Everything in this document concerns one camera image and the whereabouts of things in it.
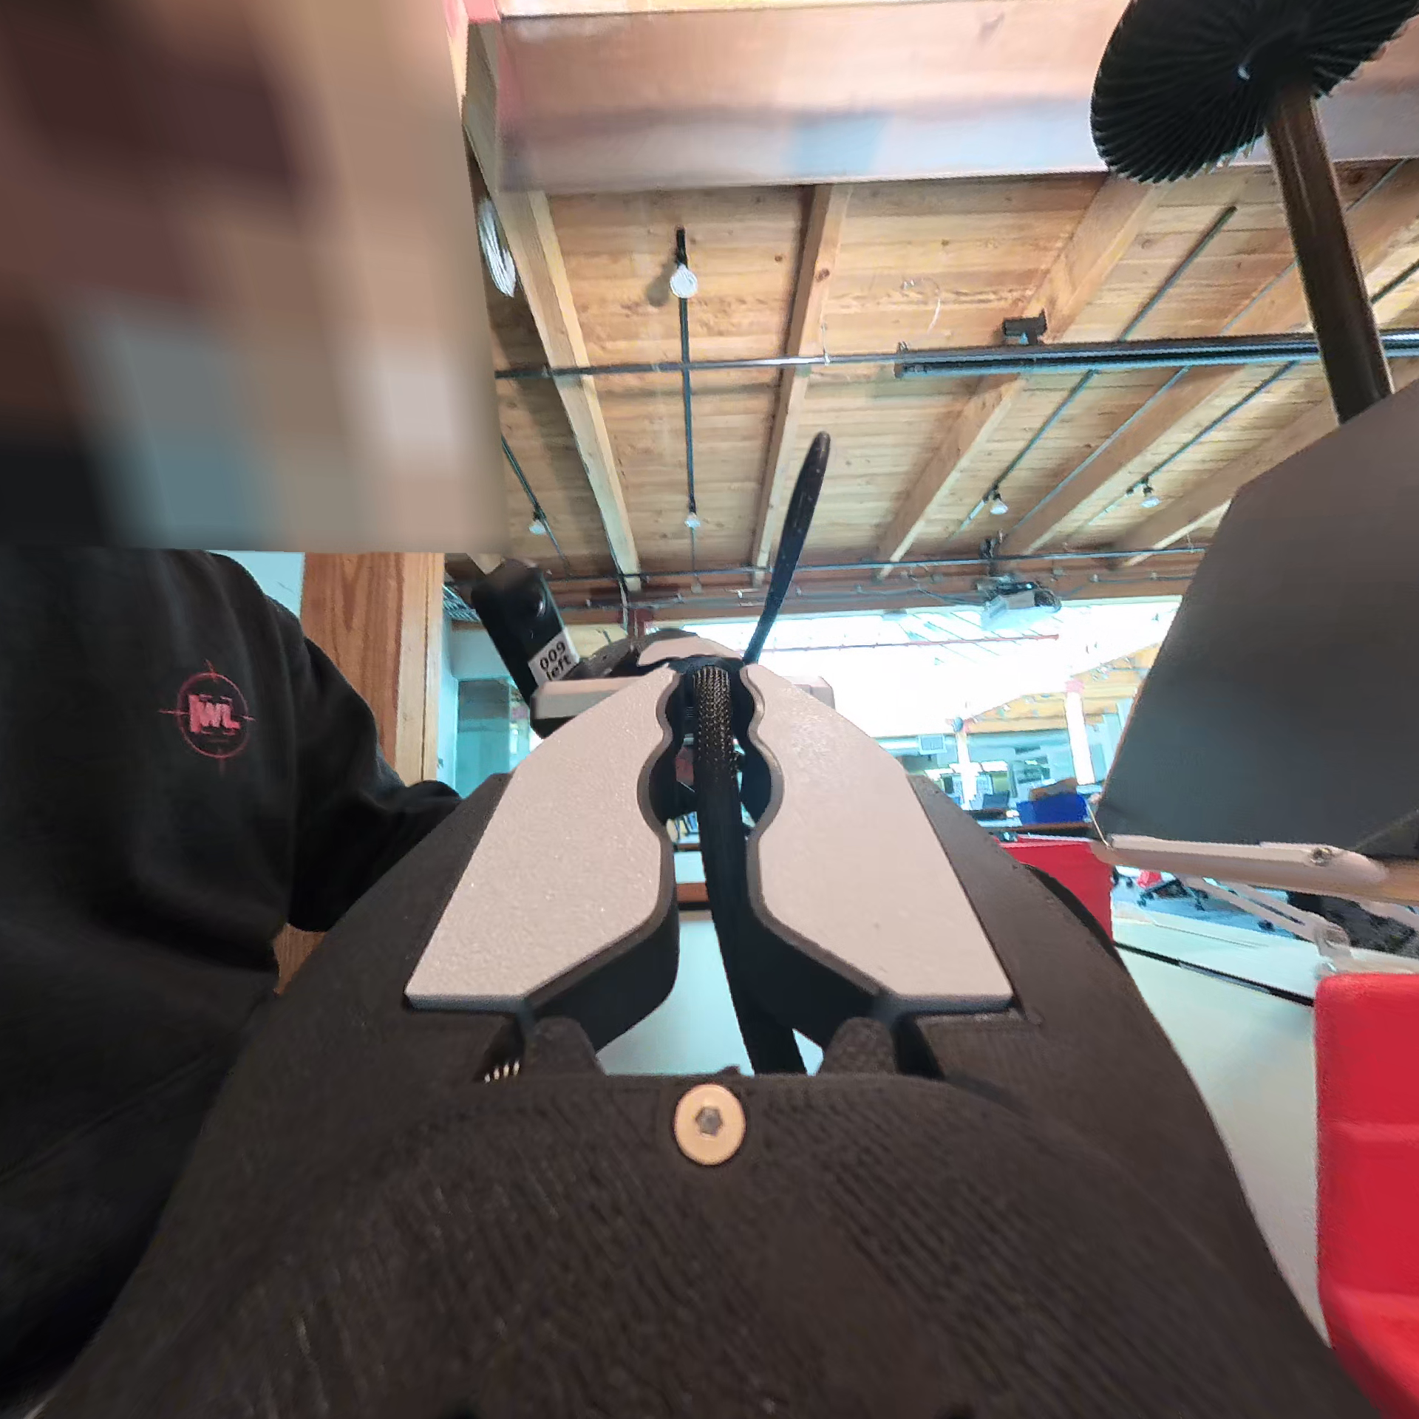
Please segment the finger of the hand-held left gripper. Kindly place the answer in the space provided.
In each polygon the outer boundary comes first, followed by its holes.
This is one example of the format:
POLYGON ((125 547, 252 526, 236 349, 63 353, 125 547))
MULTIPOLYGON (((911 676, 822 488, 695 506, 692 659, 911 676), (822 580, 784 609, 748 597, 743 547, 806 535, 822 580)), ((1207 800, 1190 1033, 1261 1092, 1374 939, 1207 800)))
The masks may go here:
POLYGON ((737 661, 737 650, 720 642, 683 628, 664 628, 648 634, 635 659, 636 673, 652 673, 664 665, 737 661))

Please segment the wooden pillar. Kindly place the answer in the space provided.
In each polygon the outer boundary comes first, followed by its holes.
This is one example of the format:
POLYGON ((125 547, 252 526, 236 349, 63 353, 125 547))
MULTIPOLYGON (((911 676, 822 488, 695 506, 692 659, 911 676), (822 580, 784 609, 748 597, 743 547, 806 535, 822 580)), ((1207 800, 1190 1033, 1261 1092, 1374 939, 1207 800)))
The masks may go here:
POLYGON ((364 698, 406 782, 440 776, 447 642, 441 553, 306 553, 301 622, 364 698))

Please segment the black ceiling track rail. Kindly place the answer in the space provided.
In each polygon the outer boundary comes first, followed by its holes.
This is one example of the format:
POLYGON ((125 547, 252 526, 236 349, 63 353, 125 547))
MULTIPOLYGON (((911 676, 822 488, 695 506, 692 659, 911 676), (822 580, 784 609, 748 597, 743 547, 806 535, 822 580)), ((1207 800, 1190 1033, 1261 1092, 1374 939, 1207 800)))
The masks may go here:
POLYGON ((1320 364, 1319 339, 1309 331, 1217 334, 1150 340, 1001 343, 901 350, 896 379, 972 380, 1041 374, 1091 376, 1146 370, 1244 368, 1320 364))

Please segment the grey desk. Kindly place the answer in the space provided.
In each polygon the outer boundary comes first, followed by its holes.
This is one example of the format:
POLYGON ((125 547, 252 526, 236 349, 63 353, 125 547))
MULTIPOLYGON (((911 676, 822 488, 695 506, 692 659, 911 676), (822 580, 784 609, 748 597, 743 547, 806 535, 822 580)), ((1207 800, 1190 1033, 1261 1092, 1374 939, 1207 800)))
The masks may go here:
MULTIPOLYGON (((1121 958, 1201 1091, 1278 1267, 1326 1329, 1318 1286, 1315 948, 1216 902, 1112 894, 1121 958)), ((750 1069, 709 909, 680 917, 676 985, 602 1050, 611 1075, 750 1069)))

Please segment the person in black hoodie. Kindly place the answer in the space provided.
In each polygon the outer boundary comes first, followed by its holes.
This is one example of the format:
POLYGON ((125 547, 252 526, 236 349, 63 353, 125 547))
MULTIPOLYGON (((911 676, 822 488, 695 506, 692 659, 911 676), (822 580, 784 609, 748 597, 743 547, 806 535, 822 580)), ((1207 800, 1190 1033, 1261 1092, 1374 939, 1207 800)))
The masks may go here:
POLYGON ((147 1251, 265 1007, 304 792, 367 701, 236 560, 2 556, 3 1410, 147 1251))

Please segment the grey USB hub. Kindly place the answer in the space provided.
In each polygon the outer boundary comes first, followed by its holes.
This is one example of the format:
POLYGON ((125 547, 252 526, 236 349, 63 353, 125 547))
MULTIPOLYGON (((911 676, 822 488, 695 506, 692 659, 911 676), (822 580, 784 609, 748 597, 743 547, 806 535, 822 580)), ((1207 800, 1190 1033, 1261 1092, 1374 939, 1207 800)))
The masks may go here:
MULTIPOLYGON (((556 729, 635 686, 639 680, 641 677, 605 677, 543 684, 534 693, 530 720, 533 726, 552 724, 556 729)), ((825 708, 839 708, 836 692, 827 680, 799 676, 790 676, 787 680, 825 708)))

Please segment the round white ceiling vent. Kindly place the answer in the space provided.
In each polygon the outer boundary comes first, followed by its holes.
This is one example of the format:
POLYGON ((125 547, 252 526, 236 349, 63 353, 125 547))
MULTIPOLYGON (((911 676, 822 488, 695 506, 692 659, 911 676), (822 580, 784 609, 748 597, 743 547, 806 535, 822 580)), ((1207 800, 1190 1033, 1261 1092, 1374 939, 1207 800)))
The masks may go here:
POLYGON ((521 284, 518 263, 491 197, 478 198, 475 228, 490 281, 505 299, 513 299, 519 293, 521 284))

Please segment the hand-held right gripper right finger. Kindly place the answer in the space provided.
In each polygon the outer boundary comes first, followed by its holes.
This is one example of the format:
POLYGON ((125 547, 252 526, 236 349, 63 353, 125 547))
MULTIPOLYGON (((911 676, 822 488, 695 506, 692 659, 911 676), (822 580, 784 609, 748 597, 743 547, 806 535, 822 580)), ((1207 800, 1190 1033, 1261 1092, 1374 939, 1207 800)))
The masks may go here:
POLYGON ((847 1020, 1001 1016, 1016 990, 914 781, 802 686, 741 671, 768 806, 747 843, 750 980, 825 1048, 847 1020))

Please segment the black pole with pleated disc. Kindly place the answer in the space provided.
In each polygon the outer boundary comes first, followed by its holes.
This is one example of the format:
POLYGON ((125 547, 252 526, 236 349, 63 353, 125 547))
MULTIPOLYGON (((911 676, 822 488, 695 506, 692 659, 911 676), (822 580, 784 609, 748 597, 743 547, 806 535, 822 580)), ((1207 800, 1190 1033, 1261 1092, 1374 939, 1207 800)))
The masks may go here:
POLYGON ((1341 423, 1394 392, 1344 222, 1319 101, 1415 18, 1415 2, 1136 2, 1117 22, 1091 93, 1111 175, 1170 185, 1264 139, 1329 396, 1341 423))

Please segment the red plastic bin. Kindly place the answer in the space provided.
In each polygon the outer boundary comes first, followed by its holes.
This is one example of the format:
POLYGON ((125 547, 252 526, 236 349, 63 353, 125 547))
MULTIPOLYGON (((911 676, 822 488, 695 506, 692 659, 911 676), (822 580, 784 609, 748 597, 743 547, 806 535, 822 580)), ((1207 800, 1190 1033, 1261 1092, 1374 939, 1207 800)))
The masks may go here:
POLYGON ((1108 948, 1115 946, 1115 872, 1080 837, 1017 835, 1000 846, 1028 868, 1108 948))
POLYGON ((1418 1415, 1418 977, 1340 973, 1315 998, 1319 1298, 1387 1418, 1418 1415))

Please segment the person's left forearm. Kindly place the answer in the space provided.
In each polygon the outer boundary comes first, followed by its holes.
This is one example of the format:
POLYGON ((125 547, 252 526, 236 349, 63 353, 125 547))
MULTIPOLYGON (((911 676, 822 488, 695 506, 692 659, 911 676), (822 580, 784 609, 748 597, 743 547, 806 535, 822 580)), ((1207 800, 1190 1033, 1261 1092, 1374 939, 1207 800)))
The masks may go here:
POLYGON ((293 834, 286 921, 324 933, 462 807, 440 781, 407 784, 385 761, 305 791, 293 834))

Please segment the white folding stand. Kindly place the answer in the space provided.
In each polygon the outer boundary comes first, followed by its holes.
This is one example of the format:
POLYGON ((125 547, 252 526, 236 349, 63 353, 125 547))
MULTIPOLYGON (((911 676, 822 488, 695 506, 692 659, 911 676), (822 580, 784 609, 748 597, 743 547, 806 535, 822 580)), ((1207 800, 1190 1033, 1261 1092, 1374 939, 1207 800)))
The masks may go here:
POLYGON ((1269 897, 1278 891, 1346 900, 1417 931, 1417 860, 1377 859, 1316 843, 1202 843, 1134 834, 1106 837, 1093 852, 1115 868, 1159 871, 1193 888, 1216 888, 1245 914, 1310 943, 1323 973, 1418 973, 1415 958, 1357 946, 1320 914, 1269 897))

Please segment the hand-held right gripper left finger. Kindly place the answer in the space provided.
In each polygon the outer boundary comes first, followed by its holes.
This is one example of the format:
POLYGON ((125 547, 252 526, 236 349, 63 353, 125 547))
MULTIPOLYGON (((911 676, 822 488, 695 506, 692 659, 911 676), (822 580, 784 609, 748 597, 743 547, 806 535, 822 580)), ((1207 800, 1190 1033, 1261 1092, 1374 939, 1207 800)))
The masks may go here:
POLYGON ((667 1001, 679 684, 667 667, 623 683, 512 773, 404 987, 411 1008, 525 1032, 574 1020, 602 1050, 667 1001))

